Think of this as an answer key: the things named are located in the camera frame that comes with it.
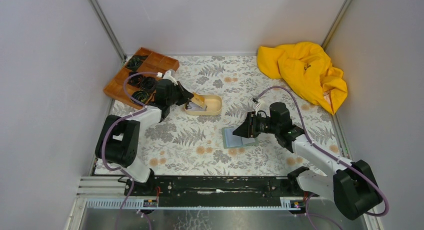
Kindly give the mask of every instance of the floral tablecloth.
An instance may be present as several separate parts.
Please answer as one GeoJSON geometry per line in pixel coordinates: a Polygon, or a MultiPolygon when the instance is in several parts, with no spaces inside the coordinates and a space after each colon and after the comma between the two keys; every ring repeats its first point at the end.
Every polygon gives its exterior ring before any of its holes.
{"type": "MultiPolygon", "coordinates": [[[[156,124],[138,140],[137,158],[163,175],[253,175],[285,176],[300,166],[315,166],[300,156],[280,147],[275,137],[262,133],[257,146],[224,149],[223,127],[240,125],[246,112],[253,109],[253,96],[264,89],[279,85],[289,88],[283,80],[269,79],[262,74],[254,56],[181,56],[176,78],[189,91],[199,94],[220,95],[222,112],[218,116],[191,116],[182,106],[173,106],[164,122],[156,124]]],[[[269,115],[269,105],[284,102],[294,124],[301,126],[300,118],[290,95],[281,89],[272,89],[261,99],[261,108],[269,115]]],[[[325,149],[339,153],[331,115],[321,106],[297,97],[307,131],[325,149]]],[[[110,113],[124,116],[136,111],[115,101],[110,113]]],[[[119,174],[105,169],[96,161],[95,174],[119,174]]]]}

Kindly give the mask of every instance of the white wall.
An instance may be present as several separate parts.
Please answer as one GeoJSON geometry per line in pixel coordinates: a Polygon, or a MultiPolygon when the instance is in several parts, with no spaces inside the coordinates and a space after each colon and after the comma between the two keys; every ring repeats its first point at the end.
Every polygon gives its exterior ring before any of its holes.
{"type": "Polygon", "coordinates": [[[126,54],[256,53],[321,44],[344,0],[98,0],[126,54]]]}
{"type": "Polygon", "coordinates": [[[87,0],[0,0],[1,229],[63,229],[119,64],[87,0]]]}
{"type": "Polygon", "coordinates": [[[423,2],[353,0],[328,49],[349,90],[337,112],[347,143],[390,202],[385,230],[423,225],[423,2]]]}

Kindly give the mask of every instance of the plastic container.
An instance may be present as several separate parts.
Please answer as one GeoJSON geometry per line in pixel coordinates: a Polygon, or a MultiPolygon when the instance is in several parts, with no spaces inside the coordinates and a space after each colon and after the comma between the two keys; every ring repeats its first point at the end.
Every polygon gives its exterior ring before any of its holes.
{"type": "Polygon", "coordinates": [[[217,116],[223,109],[223,99],[217,95],[201,95],[204,97],[204,103],[207,105],[206,111],[189,111],[187,104],[184,104],[184,110],[189,115],[194,116],[217,116]]]}

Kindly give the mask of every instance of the yellow cloth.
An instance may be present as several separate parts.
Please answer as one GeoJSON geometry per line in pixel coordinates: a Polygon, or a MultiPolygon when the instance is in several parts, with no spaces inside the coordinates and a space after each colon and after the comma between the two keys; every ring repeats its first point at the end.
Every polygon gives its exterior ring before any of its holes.
{"type": "Polygon", "coordinates": [[[322,47],[312,42],[261,46],[257,66],[272,79],[283,78],[300,97],[333,115],[348,96],[343,71],[333,67],[322,47]]]}

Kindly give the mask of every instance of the purple cable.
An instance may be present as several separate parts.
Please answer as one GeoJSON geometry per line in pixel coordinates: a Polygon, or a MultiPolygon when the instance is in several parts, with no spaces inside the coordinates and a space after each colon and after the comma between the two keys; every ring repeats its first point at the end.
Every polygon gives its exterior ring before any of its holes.
{"type": "MultiPolygon", "coordinates": [[[[103,139],[103,142],[102,142],[102,144],[101,144],[101,160],[103,161],[103,165],[104,165],[104,167],[105,167],[107,170],[109,170],[109,171],[121,170],[121,172],[122,172],[125,176],[127,176],[129,179],[131,179],[131,188],[129,189],[128,194],[126,195],[126,197],[124,198],[124,200],[123,200],[122,204],[121,204],[121,205],[120,205],[120,207],[119,207],[118,216],[116,217],[116,221],[115,221],[115,229],[117,229],[117,228],[118,228],[118,222],[119,222],[119,218],[120,218],[120,216],[121,216],[121,210],[122,210],[122,208],[124,207],[125,203],[127,202],[127,200],[128,200],[128,198],[129,198],[129,196],[131,195],[131,193],[132,193],[132,191],[133,191],[133,188],[134,188],[134,180],[133,180],[133,177],[132,177],[132,176],[131,176],[128,172],[126,172],[125,170],[123,170],[121,167],[111,168],[111,167],[108,165],[108,162],[106,161],[106,157],[105,157],[106,142],[107,142],[107,140],[108,140],[108,138],[109,138],[109,136],[110,136],[110,134],[111,134],[111,132],[112,132],[113,128],[114,128],[116,125],[118,125],[118,123],[120,123],[121,121],[126,120],[126,119],[128,119],[128,118],[130,118],[130,117],[137,116],[137,115],[139,115],[139,114],[141,114],[141,113],[143,113],[143,112],[145,112],[145,111],[146,111],[146,105],[145,105],[143,102],[140,102],[139,100],[137,100],[137,99],[133,98],[133,97],[132,97],[132,96],[128,93],[127,88],[126,88],[127,83],[128,83],[128,80],[129,80],[131,77],[138,76],[138,75],[143,75],[143,74],[153,74],[153,75],[156,75],[157,73],[155,73],[155,72],[139,72],[139,73],[136,73],[136,74],[133,74],[133,75],[128,76],[128,77],[127,77],[127,78],[123,81],[123,91],[125,92],[125,94],[126,94],[126,95],[130,98],[130,99],[132,99],[134,102],[139,103],[140,105],[142,105],[142,106],[143,106],[143,108],[142,108],[141,110],[139,110],[139,111],[136,111],[136,112],[132,113],[132,114],[129,114],[129,115],[127,115],[127,116],[123,116],[123,117],[121,117],[120,119],[118,119],[116,122],[114,122],[114,123],[113,123],[113,124],[109,127],[109,129],[107,130],[106,134],[104,135],[104,139],[103,139]]],[[[151,223],[150,223],[150,219],[148,219],[148,221],[149,221],[149,226],[150,226],[150,229],[151,229],[151,228],[152,228],[152,225],[151,225],[151,223]]]]}
{"type": "Polygon", "coordinates": [[[149,230],[152,230],[152,221],[150,221],[149,216],[147,216],[144,212],[141,212],[141,215],[147,219],[147,222],[148,222],[148,229],[149,229],[149,230]]]}
{"type": "Polygon", "coordinates": [[[325,220],[327,220],[327,221],[331,221],[331,222],[332,222],[332,223],[334,223],[336,226],[338,226],[338,227],[340,228],[340,230],[343,230],[342,226],[341,226],[338,222],[334,221],[333,219],[331,219],[331,218],[329,218],[329,217],[327,217],[327,216],[324,216],[324,215],[315,214],[315,213],[309,213],[309,200],[311,199],[311,197],[312,197],[313,195],[315,195],[315,194],[314,194],[314,193],[312,193],[311,195],[309,195],[309,196],[307,197],[307,199],[306,199],[306,206],[305,206],[306,216],[307,216],[307,218],[308,218],[308,220],[309,220],[310,224],[312,225],[312,227],[313,227],[315,230],[318,230],[318,228],[315,226],[315,224],[314,224],[314,223],[312,223],[312,220],[311,220],[311,216],[316,216],[316,217],[319,217],[319,218],[325,219],[325,220]]]}
{"type": "Polygon", "coordinates": [[[137,99],[135,99],[134,97],[132,97],[129,93],[128,93],[128,91],[127,91],[127,88],[126,88],[126,86],[127,86],[127,83],[128,83],[128,80],[129,79],[131,79],[131,77],[134,77],[134,76],[138,76],[138,75],[142,75],[142,74],[157,74],[157,73],[154,73],[154,72],[139,72],[139,73],[136,73],[136,74],[133,74],[133,75],[130,75],[130,76],[128,76],[124,81],[123,81],[123,91],[125,92],[125,94],[130,98],[130,99],[132,99],[132,100],[134,100],[136,103],[139,103],[140,105],[142,105],[143,106],[143,108],[141,109],[141,110],[139,110],[139,111],[136,111],[136,112],[134,112],[134,113],[132,113],[132,114],[129,114],[129,115],[127,115],[127,116],[123,116],[123,117],[121,117],[120,119],[118,119],[116,122],[114,122],[113,124],[112,124],[112,126],[110,126],[110,128],[107,130],[107,132],[106,132],[106,135],[104,135],[104,139],[103,139],[103,142],[102,142],[102,144],[101,144],[101,160],[103,161],[103,165],[104,165],[104,167],[107,169],[107,170],[109,170],[109,171],[116,171],[116,170],[119,170],[119,169],[121,169],[121,167],[116,167],[116,168],[111,168],[109,165],[108,165],[108,162],[106,161],[106,157],[105,157],[105,151],[106,151],[106,142],[107,142],[107,139],[109,138],[109,136],[110,136],[110,134],[111,134],[111,132],[112,132],[112,130],[113,130],[113,128],[116,126],[116,125],[118,125],[118,123],[120,123],[121,121],[123,121],[123,120],[126,120],[126,119],[128,119],[128,118],[130,118],[130,117],[133,117],[133,116],[137,116],[137,115],[139,115],[139,114],[141,114],[141,113],[143,113],[144,111],[146,111],[146,108],[145,108],[145,104],[143,103],[143,102],[140,102],[139,100],[137,100],[137,99]]]}
{"type": "Polygon", "coordinates": [[[331,155],[330,153],[328,153],[326,150],[324,150],[324,149],[322,149],[321,147],[319,147],[318,145],[316,145],[315,143],[313,143],[313,141],[312,141],[312,139],[311,139],[311,137],[309,136],[309,134],[308,134],[308,131],[306,130],[306,127],[305,127],[305,123],[304,123],[304,120],[303,120],[303,117],[302,117],[302,113],[301,113],[301,110],[299,109],[299,105],[298,105],[298,102],[296,101],[296,99],[295,99],[295,97],[293,96],[293,94],[288,90],[288,89],[286,89],[286,88],[284,88],[284,87],[281,87],[281,86],[271,86],[271,87],[269,87],[269,88],[267,88],[267,89],[265,89],[264,91],[262,91],[262,93],[260,93],[258,96],[257,96],[257,99],[259,98],[259,97],[261,97],[262,95],[264,95],[267,91],[269,91],[270,89],[272,89],[272,88],[280,88],[280,89],[283,89],[283,90],[285,90],[285,91],[287,91],[289,94],[290,94],[290,96],[291,96],[291,98],[293,98],[293,101],[294,101],[294,104],[296,105],[296,108],[297,108],[297,112],[299,113],[299,117],[300,117],[300,122],[301,122],[301,124],[302,124],[302,128],[303,128],[303,130],[304,130],[304,132],[305,132],[305,136],[306,136],[306,138],[307,138],[307,140],[308,140],[308,142],[309,143],[311,143],[312,144],[312,146],[314,146],[318,151],[320,151],[320,152],[322,152],[323,154],[325,154],[326,156],[328,156],[328,157],[330,157],[331,159],[333,159],[333,160],[335,160],[335,161],[337,161],[338,163],[340,163],[341,165],[343,165],[343,166],[345,166],[346,168],[348,168],[348,169],[350,169],[350,170],[352,170],[354,173],[356,173],[356,174],[358,174],[360,177],[362,177],[369,185],[371,185],[378,193],[379,193],[379,195],[383,198],[383,201],[384,201],[384,204],[385,204],[385,208],[384,208],[384,211],[382,212],[382,213],[372,213],[372,212],[366,212],[366,214],[368,214],[368,215],[370,215],[370,216],[384,216],[384,215],[386,215],[388,212],[389,212],[389,201],[388,201],[388,199],[387,199],[387,197],[384,195],[384,193],[379,189],[379,187],[377,186],[377,185],[375,185],[368,177],[366,177],[365,175],[363,175],[362,173],[360,173],[358,170],[356,170],[355,168],[353,168],[352,166],[350,166],[349,164],[347,164],[347,163],[345,163],[345,162],[343,162],[343,161],[338,161],[338,158],[337,157],[335,157],[335,156],[333,156],[333,155],[331,155]]]}

